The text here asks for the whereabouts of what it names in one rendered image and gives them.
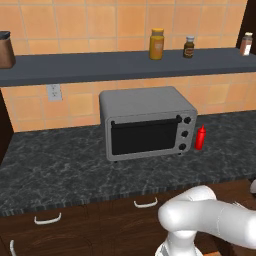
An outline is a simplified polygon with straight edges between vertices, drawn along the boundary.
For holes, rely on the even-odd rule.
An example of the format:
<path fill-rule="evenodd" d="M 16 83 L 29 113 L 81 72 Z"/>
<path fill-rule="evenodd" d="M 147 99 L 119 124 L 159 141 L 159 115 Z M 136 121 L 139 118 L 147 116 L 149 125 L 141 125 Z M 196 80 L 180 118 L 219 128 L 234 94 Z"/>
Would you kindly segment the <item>grey wall outlet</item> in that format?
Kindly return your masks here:
<path fill-rule="evenodd" d="M 47 89 L 49 101 L 61 101 L 62 100 L 61 87 L 59 84 L 49 84 L 46 86 L 46 89 Z"/>

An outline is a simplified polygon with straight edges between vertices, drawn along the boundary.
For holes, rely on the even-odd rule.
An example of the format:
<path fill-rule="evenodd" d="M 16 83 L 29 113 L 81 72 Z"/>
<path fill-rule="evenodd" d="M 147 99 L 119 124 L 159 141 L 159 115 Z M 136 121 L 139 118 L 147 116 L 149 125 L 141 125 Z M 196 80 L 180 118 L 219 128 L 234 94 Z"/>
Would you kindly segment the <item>dark wood tall cabinet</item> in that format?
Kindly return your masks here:
<path fill-rule="evenodd" d="M 13 134 L 14 130 L 0 90 L 0 164 L 4 159 Z"/>

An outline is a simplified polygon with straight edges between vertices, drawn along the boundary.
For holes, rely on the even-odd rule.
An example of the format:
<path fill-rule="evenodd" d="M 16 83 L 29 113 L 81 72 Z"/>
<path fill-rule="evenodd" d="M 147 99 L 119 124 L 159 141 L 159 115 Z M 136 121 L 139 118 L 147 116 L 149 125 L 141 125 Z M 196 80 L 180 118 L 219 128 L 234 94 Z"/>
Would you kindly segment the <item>dark grey wall shelf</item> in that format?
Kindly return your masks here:
<path fill-rule="evenodd" d="M 166 50 L 160 60 L 146 51 L 24 55 L 0 69 L 0 87 L 256 72 L 256 55 L 237 48 L 197 49 L 190 59 Z"/>

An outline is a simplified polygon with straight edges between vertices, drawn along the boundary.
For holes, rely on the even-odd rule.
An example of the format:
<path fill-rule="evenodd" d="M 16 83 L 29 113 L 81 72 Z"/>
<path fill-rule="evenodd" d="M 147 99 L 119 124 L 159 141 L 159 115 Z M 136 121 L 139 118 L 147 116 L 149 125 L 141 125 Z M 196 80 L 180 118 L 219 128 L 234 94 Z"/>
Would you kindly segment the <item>dark wood cupboard door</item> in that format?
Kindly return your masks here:
<path fill-rule="evenodd" d="M 11 240 L 14 240 L 17 256 L 93 256 L 92 245 L 86 239 L 73 235 L 43 238 L 5 236 L 3 242 L 9 253 Z"/>

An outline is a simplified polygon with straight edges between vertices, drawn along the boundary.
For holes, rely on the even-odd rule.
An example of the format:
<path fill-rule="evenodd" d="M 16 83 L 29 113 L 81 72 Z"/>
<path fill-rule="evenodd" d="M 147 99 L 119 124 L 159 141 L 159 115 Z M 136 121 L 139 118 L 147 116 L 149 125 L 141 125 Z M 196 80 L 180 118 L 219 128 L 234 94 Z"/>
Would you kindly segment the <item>black toaster oven door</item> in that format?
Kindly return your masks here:
<path fill-rule="evenodd" d="M 178 124 L 119 129 L 111 127 L 112 154 L 123 155 L 172 149 L 176 142 Z"/>

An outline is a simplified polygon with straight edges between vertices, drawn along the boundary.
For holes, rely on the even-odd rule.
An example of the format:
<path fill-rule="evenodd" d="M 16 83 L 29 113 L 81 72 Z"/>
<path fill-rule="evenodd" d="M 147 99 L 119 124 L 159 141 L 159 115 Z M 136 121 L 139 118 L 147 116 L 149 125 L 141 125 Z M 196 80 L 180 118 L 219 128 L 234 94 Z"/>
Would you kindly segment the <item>dark wood wall cabinet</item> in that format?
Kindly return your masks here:
<path fill-rule="evenodd" d="M 250 53 L 256 55 L 256 0 L 247 0 L 236 47 L 239 48 L 246 32 L 252 32 L 253 41 Z"/>

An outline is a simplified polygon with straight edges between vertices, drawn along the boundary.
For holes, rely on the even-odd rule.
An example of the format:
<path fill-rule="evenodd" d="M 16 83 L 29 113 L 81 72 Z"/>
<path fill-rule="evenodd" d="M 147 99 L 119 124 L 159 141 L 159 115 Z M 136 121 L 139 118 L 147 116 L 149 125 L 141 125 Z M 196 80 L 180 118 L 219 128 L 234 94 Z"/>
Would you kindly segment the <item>red ketchup bottle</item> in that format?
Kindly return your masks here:
<path fill-rule="evenodd" d="M 197 150 L 202 149 L 203 144 L 204 144 L 205 136 L 206 136 L 206 130 L 205 130 L 204 126 L 201 126 L 197 131 L 196 141 L 195 141 L 195 145 L 194 145 L 194 147 Z"/>

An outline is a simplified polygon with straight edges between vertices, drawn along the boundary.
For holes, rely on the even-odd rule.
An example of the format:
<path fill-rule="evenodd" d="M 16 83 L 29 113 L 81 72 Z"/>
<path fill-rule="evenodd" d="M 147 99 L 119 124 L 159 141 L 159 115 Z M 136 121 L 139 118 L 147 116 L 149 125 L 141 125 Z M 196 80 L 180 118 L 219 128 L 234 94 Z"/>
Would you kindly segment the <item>white-capped spice shaker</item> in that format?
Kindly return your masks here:
<path fill-rule="evenodd" d="M 241 45 L 240 45 L 240 54 L 242 56 L 248 56 L 250 54 L 252 41 L 253 41 L 253 33 L 246 32 L 244 37 L 242 38 Z"/>

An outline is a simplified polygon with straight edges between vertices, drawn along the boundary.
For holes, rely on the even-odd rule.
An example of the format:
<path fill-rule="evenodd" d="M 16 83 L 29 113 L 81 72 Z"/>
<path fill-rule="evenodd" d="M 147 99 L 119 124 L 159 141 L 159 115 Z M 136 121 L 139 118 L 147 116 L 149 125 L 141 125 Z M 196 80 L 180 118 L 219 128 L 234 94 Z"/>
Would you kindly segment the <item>yellow mustard jar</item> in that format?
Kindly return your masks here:
<path fill-rule="evenodd" d="M 150 36 L 149 58 L 151 60 L 161 60 L 164 48 L 164 30 L 153 28 Z"/>

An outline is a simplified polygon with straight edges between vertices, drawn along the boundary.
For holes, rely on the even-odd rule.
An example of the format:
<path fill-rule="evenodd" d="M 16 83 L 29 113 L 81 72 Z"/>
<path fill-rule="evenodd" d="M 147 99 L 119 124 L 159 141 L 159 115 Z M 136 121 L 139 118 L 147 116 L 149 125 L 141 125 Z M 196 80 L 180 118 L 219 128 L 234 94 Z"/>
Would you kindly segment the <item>dark brown sauce bottle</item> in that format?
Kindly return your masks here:
<path fill-rule="evenodd" d="M 186 42 L 184 44 L 184 49 L 183 49 L 183 57 L 192 58 L 193 54 L 194 54 L 194 37 L 187 36 Z"/>

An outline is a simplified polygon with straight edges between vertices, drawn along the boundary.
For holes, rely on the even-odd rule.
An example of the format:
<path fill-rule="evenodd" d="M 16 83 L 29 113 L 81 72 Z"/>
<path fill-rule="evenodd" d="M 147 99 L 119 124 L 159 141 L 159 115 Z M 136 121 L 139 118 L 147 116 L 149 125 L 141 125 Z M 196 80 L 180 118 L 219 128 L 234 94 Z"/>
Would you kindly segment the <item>dark wood drawer front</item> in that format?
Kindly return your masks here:
<path fill-rule="evenodd" d="M 101 230 L 107 234 L 112 232 L 143 232 L 159 226 L 158 209 L 174 197 L 174 191 L 161 192 L 118 198 L 104 202 L 94 202 L 86 205 L 87 213 L 96 219 Z"/>
<path fill-rule="evenodd" d="M 48 220 L 56 218 L 62 213 L 61 220 L 50 225 L 36 225 L 34 217 L 38 220 Z M 67 208 L 58 208 L 39 212 L 31 212 L 0 218 L 0 237 L 30 237 L 43 238 L 46 236 L 62 235 L 75 229 L 86 220 L 83 206 L 72 206 Z"/>

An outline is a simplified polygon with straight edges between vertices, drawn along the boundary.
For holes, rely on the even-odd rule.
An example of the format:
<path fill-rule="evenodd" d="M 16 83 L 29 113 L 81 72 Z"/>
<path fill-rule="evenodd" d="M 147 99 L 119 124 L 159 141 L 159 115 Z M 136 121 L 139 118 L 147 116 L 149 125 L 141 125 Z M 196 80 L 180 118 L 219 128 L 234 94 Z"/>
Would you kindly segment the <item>grey toaster oven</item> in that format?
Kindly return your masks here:
<path fill-rule="evenodd" d="M 152 156 L 182 154 L 191 148 L 197 119 L 196 108 L 174 87 L 152 87 L 124 90 L 105 90 L 99 95 L 100 120 L 104 128 L 106 157 L 110 161 L 138 159 Z M 123 155 L 112 154 L 111 121 L 116 124 L 143 122 L 150 120 L 173 119 L 182 117 L 178 124 L 175 146 L 172 149 Z M 181 136 L 188 131 L 186 138 Z M 186 144 L 185 150 L 179 150 L 180 144 Z"/>

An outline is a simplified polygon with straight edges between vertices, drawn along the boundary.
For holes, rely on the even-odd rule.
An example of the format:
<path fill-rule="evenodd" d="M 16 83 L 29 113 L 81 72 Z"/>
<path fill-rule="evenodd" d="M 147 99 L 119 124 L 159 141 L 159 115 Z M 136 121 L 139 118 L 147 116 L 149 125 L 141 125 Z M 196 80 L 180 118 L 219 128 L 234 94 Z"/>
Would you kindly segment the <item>brown canister with dark lid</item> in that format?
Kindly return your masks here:
<path fill-rule="evenodd" d="M 0 69 L 10 69 L 16 64 L 16 59 L 9 31 L 0 31 Z"/>

